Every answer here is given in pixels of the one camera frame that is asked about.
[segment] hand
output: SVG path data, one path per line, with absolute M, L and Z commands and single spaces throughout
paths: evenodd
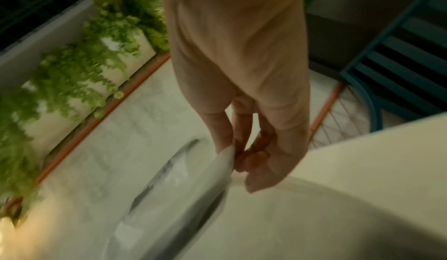
M 235 169 L 255 192 L 283 180 L 307 152 L 309 75 L 302 0 L 163 0 L 185 98 L 216 151 L 233 142 Z M 232 122 L 225 109 L 233 108 Z M 253 114 L 260 133 L 245 151 Z

